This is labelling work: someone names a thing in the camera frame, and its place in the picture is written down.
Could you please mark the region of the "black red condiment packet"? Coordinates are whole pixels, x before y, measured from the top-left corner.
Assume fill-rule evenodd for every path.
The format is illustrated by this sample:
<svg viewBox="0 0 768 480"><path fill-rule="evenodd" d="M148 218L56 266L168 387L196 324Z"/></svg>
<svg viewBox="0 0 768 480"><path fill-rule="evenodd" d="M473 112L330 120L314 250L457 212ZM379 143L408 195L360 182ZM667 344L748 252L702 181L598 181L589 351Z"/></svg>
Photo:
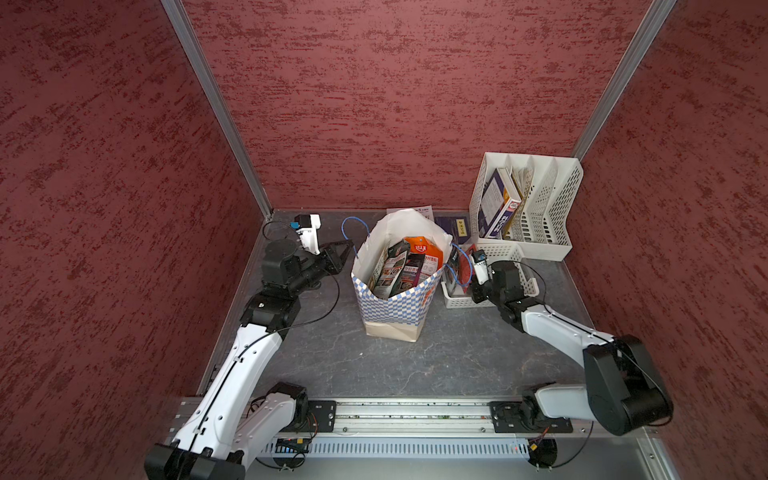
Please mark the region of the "black red condiment packet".
<svg viewBox="0 0 768 480"><path fill-rule="evenodd" d="M393 284L391 296L399 295L420 283L420 274L425 261L424 254L409 253L396 282Z"/></svg>

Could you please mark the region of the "blue checkered paper bag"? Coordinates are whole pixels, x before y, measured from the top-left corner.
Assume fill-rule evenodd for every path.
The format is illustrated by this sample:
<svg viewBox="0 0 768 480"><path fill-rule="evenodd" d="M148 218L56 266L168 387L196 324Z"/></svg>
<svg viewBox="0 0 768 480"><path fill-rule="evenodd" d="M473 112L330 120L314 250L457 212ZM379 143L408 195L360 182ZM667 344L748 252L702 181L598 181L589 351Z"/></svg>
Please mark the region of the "blue checkered paper bag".
<svg viewBox="0 0 768 480"><path fill-rule="evenodd" d="M459 259L466 250L423 213L409 208L386 214L356 248L351 280L365 333L415 342L444 276L461 286Z"/></svg>

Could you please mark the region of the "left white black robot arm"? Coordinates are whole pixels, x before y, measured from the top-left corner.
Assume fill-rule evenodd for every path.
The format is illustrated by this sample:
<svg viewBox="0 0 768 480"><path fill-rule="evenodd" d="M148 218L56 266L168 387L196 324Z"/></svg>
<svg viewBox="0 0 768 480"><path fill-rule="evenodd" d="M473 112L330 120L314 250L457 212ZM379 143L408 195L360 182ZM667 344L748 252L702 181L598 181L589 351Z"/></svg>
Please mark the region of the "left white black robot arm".
<svg viewBox="0 0 768 480"><path fill-rule="evenodd" d="M189 420L144 461L150 479L242 479L284 428L300 421L304 388L277 384L252 414L251 395L288 332L295 328L300 296L340 274L353 250L350 240L316 252L292 240L270 242L262 262L262 288L247 303L229 354Z"/></svg>

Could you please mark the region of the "white file organizer rack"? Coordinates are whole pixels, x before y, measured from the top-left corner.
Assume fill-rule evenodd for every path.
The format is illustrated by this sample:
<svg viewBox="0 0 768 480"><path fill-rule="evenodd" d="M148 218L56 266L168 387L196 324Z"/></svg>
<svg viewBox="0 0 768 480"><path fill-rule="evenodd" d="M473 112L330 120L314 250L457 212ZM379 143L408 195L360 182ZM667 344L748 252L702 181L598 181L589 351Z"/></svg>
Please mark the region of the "white file organizer rack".
<svg viewBox="0 0 768 480"><path fill-rule="evenodd" d="M498 168L522 182L525 201L501 239L478 236L478 215L484 187ZM471 240L487 253L507 253L517 246L522 256L560 262L572 250L566 220L583 178L576 158L487 152L483 156L469 204Z"/></svg>

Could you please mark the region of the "aluminium mounting rail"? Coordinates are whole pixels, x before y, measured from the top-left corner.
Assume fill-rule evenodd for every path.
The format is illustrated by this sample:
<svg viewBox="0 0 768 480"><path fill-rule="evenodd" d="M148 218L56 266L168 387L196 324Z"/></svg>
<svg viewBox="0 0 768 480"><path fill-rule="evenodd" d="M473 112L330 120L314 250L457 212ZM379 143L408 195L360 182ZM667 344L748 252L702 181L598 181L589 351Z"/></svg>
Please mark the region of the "aluminium mounting rail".
<svg viewBox="0 0 768 480"><path fill-rule="evenodd" d="M340 398L317 407L311 433L337 437L532 437L515 423L502 427L489 399Z"/></svg>

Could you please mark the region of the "orange red condiment packet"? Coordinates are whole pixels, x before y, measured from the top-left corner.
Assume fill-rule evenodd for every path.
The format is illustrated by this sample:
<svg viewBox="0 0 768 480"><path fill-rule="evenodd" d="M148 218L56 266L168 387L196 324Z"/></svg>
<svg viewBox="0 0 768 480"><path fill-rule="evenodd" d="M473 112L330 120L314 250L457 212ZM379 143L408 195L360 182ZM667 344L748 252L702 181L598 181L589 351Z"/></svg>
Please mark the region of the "orange red condiment packet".
<svg viewBox="0 0 768 480"><path fill-rule="evenodd" d="M424 236L405 237L409 245L407 263L416 268L413 285L421 284L443 266L443 252Z"/></svg>

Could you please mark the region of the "white green condiment packet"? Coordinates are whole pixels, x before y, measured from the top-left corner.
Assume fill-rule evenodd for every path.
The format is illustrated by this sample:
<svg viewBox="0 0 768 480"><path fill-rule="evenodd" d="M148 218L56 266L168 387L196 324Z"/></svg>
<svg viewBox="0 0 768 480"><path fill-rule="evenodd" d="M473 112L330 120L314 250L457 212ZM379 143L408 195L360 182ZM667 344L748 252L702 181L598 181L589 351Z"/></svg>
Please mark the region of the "white green condiment packet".
<svg viewBox="0 0 768 480"><path fill-rule="evenodd" d="M379 299L390 297L394 283L405 267L409 252L410 244L405 239L382 251L368 283L374 296Z"/></svg>

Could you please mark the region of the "white plastic basket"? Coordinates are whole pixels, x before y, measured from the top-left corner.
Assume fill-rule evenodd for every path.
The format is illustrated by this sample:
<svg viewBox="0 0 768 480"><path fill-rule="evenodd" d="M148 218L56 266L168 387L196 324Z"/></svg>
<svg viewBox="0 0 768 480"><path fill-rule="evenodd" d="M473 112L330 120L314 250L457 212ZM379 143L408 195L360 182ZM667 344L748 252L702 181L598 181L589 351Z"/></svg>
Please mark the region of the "white plastic basket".
<svg viewBox="0 0 768 480"><path fill-rule="evenodd" d="M527 275L526 268L516 242L480 240L454 247L441 283L445 305L448 309L493 307L498 300L537 297L539 283Z"/></svg>

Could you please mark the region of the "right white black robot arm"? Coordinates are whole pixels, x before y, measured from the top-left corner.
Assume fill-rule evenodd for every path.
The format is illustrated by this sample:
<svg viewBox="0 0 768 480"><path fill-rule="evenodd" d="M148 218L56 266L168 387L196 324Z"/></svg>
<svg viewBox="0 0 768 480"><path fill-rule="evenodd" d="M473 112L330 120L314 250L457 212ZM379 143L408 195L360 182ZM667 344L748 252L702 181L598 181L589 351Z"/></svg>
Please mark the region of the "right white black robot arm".
<svg viewBox="0 0 768 480"><path fill-rule="evenodd" d="M673 401L642 341L597 331L525 295L519 266L512 260L488 264L483 253L475 254L472 300L490 302L505 323L554 347L584 371L581 384L542 384L526 393L518 406L524 427L544 430L553 419L578 419L622 436L670 423Z"/></svg>

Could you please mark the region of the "blue white box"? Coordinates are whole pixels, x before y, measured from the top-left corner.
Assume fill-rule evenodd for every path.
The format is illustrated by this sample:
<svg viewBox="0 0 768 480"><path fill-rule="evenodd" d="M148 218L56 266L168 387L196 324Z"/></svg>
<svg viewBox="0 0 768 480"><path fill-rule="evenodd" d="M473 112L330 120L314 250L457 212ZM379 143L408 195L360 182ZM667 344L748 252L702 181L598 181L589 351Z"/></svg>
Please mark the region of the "blue white box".
<svg viewBox="0 0 768 480"><path fill-rule="evenodd" d="M523 199L506 168L493 171L485 186L478 213L478 232L482 238L501 239Z"/></svg>

